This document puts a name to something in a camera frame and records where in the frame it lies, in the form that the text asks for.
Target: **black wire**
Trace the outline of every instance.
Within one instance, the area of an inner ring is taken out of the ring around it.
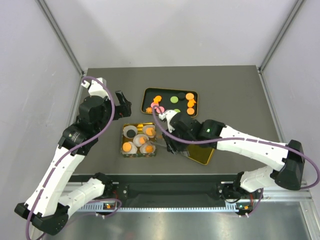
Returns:
[[[238,198],[237,200],[234,200],[234,201],[228,201],[226,199],[226,197],[224,196],[224,192],[221,193],[221,197],[223,198],[223,200],[225,200],[229,204],[235,204],[235,203],[239,202],[239,200],[241,199],[241,198]]]

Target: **black tray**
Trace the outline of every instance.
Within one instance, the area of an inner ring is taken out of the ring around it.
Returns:
[[[178,89],[166,89],[166,88],[156,88],[156,87],[147,88],[144,91],[141,111],[144,114],[152,114],[152,113],[147,113],[146,108],[151,107],[151,104],[154,102],[154,98],[160,95],[162,97],[162,100],[159,103],[159,106],[164,107],[164,110],[179,109],[181,113],[184,113],[187,115],[188,100],[186,98],[184,98],[183,100],[179,99],[177,103],[172,103],[170,101],[171,97],[178,96],[179,93],[184,93],[184,94],[192,93],[194,95],[194,100],[196,101],[196,104],[193,106],[194,114],[190,115],[190,117],[192,118],[196,117],[198,115],[198,104],[199,104],[198,93],[195,91],[178,90]]]

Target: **wall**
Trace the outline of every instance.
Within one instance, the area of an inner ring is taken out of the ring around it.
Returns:
[[[36,1],[6,1],[0,18],[0,232],[22,240],[26,220],[14,208],[46,172],[80,76]]]
[[[259,66],[296,0],[46,0],[82,68]]]
[[[264,71],[287,140],[303,143],[304,152],[320,166],[320,1],[305,1]],[[316,173],[307,164],[304,177]],[[311,189],[320,213],[320,186]]]

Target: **gray floor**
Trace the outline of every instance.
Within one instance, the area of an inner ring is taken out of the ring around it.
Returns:
[[[159,149],[156,157],[122,157],[122,125],[153,121],[151,115],[140,110],[144,91],[150,87],[196,91],[199,94],[197,120],[214,119],[241,132],[278,141],[255,66],[97,68],[89,69],[87,75],[105,78],[112,92],[122,90],[132,102],[132,115],[112,123],[75,174],[234,174],[263,166],[224,151],[216,151],[207,166],[170,154],[164,148]],[[81,101],[87,95],[84,90]]]
[[[250,218],[241,219],[209,212],[117,213],[105,220],[85,216],[45,239],[311,240],[297,202],[263,203]]]

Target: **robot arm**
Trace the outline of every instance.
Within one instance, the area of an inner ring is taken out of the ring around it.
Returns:
[[[270,145],[257,144],[262,139],[250,136],[215,120],[206,120],[203,123],[192,120],[189,116],[167,110],[159,114],[162,121],[167,122],[168,131],[181,139],[189,141],[212,140],[218,138],[244,138],[243,140],[218,141],[201,144],[203,148],[214,148],[246,156],[264,163],[265,167],[254,171],[240,172],[233,182],[233,190],[252,193],[257,189],[278,185],[288,190],[301,188],[304,170],[304,159],[286,149]],[[188,144],[175,141],[165,134],[163,138],[167,150],[174,154],[185,152]],[[277,143],[303,152],[300,142],[291,140],[288,144]]]
[[[90,96],[86,97],[79,106],[79,115],[76,121],[67,127],[58,142],[53,160],[42,178],[40,184],[26,202],[19,203],[15,212],[27,219],[34,206],[39,192],[42,191],[36,207],[32,213],[31,222],[39,230],[55,235],[67,223],[71,215],[84,204],[100,196],[107,196],[112,186],[103,174],[96,174],[86,184],[72,193],[61,196],[72,173],[89,153],[91,147],[98,139],[78,148],[59,159],[73,147],[97,135],[111,117],[111,101],[108,93],[97,82],[82,84],[88,89]],[[129,117],[131,115],[131,102],[127,101],[121,91],[116,92],[120,105],[115,106],[113,120]]]

